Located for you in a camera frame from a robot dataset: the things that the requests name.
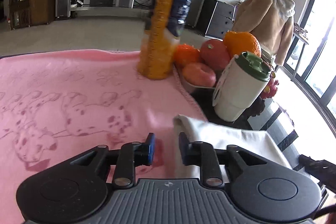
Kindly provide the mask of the black drawer cabinet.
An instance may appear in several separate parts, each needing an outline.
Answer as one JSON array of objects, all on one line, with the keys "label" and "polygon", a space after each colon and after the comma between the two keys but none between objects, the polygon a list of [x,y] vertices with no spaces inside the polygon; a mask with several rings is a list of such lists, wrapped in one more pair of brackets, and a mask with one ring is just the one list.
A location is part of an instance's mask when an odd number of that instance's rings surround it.
[{"label": "black drawer cabinet", "polygon": [[236,6],[218,0],[204,0],[196,29],[207,38],[223,39],[232,29]]}]

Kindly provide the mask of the orange juice bottle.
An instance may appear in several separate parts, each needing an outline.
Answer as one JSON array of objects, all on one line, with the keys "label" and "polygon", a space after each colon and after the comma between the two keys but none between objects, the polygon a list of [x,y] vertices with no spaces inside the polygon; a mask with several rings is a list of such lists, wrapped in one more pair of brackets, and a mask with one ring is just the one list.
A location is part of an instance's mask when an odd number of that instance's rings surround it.
[{"label": "orange juice bottle", "polygon": [[138,72],[151,80],[168,77],[192,0],[154,0],[144,31]]}]

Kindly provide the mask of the white cup with lid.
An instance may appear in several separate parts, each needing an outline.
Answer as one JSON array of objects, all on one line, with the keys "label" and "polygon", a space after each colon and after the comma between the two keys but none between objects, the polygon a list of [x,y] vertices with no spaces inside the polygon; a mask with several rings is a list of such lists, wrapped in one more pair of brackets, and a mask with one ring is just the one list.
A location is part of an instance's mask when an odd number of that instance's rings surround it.
[{"label": "white cup with lid", "polygon": [[271,72],[262,58],[253,53],[243,52],[232,57],[213,92],[212,106],[216,115],[226,122],[236,121],[264,90]]}]

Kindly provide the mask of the wooden cabinet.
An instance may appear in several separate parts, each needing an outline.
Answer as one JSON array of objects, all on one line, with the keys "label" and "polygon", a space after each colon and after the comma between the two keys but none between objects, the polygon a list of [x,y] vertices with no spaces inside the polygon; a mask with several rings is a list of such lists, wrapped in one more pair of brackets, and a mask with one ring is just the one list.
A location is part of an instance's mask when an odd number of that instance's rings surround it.
[{"label": "wooden cabinet", "polygon": [[9,0],[12,30],[50,24],[55,20],[55,0]]}]

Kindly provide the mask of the fruit bowl with fruit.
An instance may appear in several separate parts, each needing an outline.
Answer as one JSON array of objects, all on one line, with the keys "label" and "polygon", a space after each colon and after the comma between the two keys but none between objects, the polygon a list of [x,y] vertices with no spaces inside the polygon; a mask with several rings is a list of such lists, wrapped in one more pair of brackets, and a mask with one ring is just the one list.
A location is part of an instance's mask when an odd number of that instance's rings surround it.
[{"label": "fruit bowl with fruit", "polygon": [[245,51],[266,58],[266,47],[248,32],[227,32],[223,40],[209,39],[200,49],[187,44],[177,46],[174,64],[182,86],[189,94],[212,91],[232,57]]}]

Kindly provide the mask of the pink dalmatian blanket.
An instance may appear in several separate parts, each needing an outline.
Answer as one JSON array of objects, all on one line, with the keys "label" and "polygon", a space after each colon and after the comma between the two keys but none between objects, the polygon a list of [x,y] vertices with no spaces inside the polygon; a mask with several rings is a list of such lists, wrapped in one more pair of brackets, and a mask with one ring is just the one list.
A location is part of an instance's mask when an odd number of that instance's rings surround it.
[{"label": "pink dalmatian blanket", "polygon": [[99,50],[1,59],[1,223],[22,223],[22,181],[100,144],[119,149],[152,132],[154,162],[136,176],[174,177],[173,119],[205,115],[177,76],[149,80],[138,60],[138,52]]}]

